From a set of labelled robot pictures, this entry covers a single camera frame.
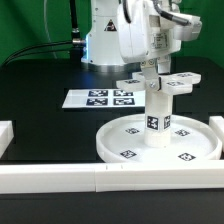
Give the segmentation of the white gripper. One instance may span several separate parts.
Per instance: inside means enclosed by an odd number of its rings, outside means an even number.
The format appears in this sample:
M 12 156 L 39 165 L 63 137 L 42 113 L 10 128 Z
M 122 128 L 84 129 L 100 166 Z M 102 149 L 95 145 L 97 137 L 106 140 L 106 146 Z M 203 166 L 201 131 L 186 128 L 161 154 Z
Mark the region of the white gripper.
M 141 62 L 146 89 L 158 91 L 158 73 L 170 72 L 169 54 L 181 48 L 181 41 L 174 39 L 174 25 L 156 12 L 152 0 L 122 0 L 117 9 L 117 23 L 123 61 Z

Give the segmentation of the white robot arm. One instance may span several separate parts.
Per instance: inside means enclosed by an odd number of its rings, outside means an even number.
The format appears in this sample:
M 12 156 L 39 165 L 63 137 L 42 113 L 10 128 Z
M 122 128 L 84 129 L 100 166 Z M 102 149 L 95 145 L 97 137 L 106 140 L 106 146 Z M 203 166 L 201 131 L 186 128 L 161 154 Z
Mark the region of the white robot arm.
M 160 64 L 181 47 L 170 6 L 169 0 L 91 0 L 83 65 L 105 73 L 139 68 L 149 88 L 158 90 Z

